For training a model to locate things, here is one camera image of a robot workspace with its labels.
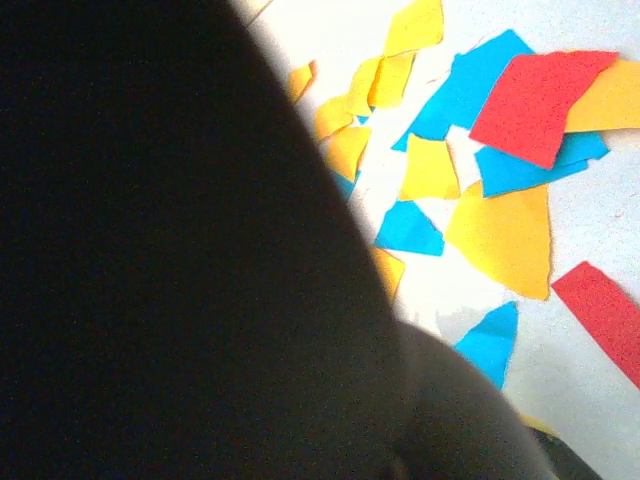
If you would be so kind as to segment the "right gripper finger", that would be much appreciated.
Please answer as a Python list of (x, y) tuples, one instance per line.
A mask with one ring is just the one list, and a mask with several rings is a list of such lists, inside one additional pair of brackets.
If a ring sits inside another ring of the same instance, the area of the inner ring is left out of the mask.
[(544, 451), (557, 480), (604, 480), (543, 422), (524, 414), (520, 415), (520, 419)]

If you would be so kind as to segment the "red paper scrap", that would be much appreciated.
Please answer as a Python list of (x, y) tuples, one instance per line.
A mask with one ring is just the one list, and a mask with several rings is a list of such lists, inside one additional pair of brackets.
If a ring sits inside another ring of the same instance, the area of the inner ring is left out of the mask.
[(584, 261), (552, 289), (616, 367), (640, 390), (640, 306)]
[(476, 117), (470, 138), (551, 169), (571, 107), (617, 57), (593, 50), (513, 57)]

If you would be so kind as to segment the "yellow paper scrap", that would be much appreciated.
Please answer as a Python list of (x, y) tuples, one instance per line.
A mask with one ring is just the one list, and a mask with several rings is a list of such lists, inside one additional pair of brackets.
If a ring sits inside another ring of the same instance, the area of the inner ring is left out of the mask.
[(373, 57), (362, 62), (356, 69), (349, 91), (346, 95), (346, 110), (355, 116), (368, 117), (372, 110), (369, 105), (369, 92), (376, 78), (381, 57)]
[(327, 148), (329, 167), (348, 181), (354, 182), (371, 133), (372, 129), (367, 127), (348, 127), (337, 132)]
[(399, 284), (406, 270), (406, 264), (388, 251), (373, 246), (370, 249), (377, 272), (383, 282), (389, 301), (395, 301)]
[(441, 0), (414, 0), (394, 14), (383, 55), (392, 57), (439, 44), (444, 37)]
[(348, 107), (348, 95), (339, 95), (320, 105), (314, 115), (314, 136), (321, 142), (352, 124), (355, 115)]
[(529, 299), (549, 297), (548, 187), (486, 197), (477, 181), (461, 195), (444, 234), (478, 271)]
[(288, 94), (292, 103), (296, 103), (312, 85), (316, 77), (316, 61), (312, 60), (290, 72), (288, 76)]
[(640, 129), (640, 62), (615, 60), (570, 108), (566, 133)]
[(376, 109), (389, 109), (402, 103), (414, 59), (414, 53), (381, 59), (368, 94), (370, 106)]
[(427, 140), (410, 134), (406, 153), (407, 170), (399, 200), (454, 200), (460, 196), (458, 177), (445, 141)]

